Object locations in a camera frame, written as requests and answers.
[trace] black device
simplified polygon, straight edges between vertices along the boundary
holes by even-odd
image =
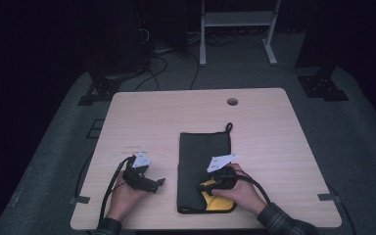
[[[133,164],[136,160],[136,156],[129,157],[126,170],[123,173],[123,179],[126,181],[127,185],[134,189],[140,189],[146,192],[156,193],[158,188],[162,186],[165,182],[165,179],[159,179],[154,181],[145,177],[144,173],[148,169],[148,165],[133,167]]]
[[[225,166],[209,173],[210,178],[215,181],[213,184],[201,184],[201,191],[206,191],[212,196],[212,189],[232,189],[237,183],[237,174],[233,167]]]

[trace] plaid sleeve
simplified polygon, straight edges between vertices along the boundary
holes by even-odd
[[[272,235],[321,235],[318,229],[307,222],[293,219],[277,205],[268,204],[258,215],[258,221]]]
[[[121,230],[121,223],[112,218],[105,217],[97,226],[95,235],[118,235]]]

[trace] wooden table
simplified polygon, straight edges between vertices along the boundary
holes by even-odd
[[[238,105],[228,105],[230,98]],[[234,125],[235,162],[261,184],[272,202],[318,227],[341,224],[333,201],[318,199],[329,191],[286,92],[261,88],[116,94],[80,193],[90,201],[76,204],[71,227],[97,227],[102,199],[118,164],[146,151],[153,163],[145,175],[166,182],[128,215],[124,229],[260,228],[256,218],[239,207],[225,214],[176,210],[179,134],[223,131],[227,122]]]

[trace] black pouch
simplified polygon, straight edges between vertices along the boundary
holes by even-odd
[[[212,157],[231,154],[230,131],[232,123],[228,123],[225,131],[216,133],[181,133],[179,139],[179,165],[177,186],[177,209],[180,213],[217,213],[232,212],[235,204],[232,201],[214,201],[207,198],[200,190],[200,184],[210,180],[207,168]]]

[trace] right hand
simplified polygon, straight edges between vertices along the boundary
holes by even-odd
[[[238,164],[228,164],[227,166],[233,167],[237,174],[245,175],[243,172],[241,172],[244,170],[241,169]],[[236,185],[232,189],[213,189],[212,194],[217,197],[231,199],[238,206],[253,213],[254,215],[259,215],[260,212],[266,207],[266,203],[259,196],[255,186],[252,183],[244,180],[237,180]]]

